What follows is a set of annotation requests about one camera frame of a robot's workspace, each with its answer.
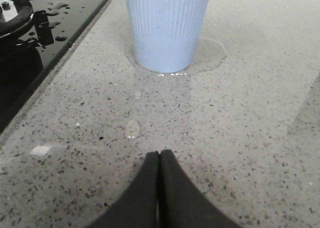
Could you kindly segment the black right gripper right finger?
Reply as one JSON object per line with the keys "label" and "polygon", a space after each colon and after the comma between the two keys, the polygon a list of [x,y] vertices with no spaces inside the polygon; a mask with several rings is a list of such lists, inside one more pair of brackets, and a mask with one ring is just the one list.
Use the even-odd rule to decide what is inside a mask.
{"label": "black right gripper right finger", "polygon": [[158,203],[162,228],[238,228],[195,187],[171,150],[159,155]]}

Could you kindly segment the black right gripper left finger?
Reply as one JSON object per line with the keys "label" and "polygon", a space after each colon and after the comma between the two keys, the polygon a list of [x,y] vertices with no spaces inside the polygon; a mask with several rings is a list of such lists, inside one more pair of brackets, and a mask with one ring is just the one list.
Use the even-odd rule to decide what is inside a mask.
{"label": "black right gripper left finger", "polygon": [[119,199],[90,228],[154,228],[157,214],[159,153],[149,152]]}

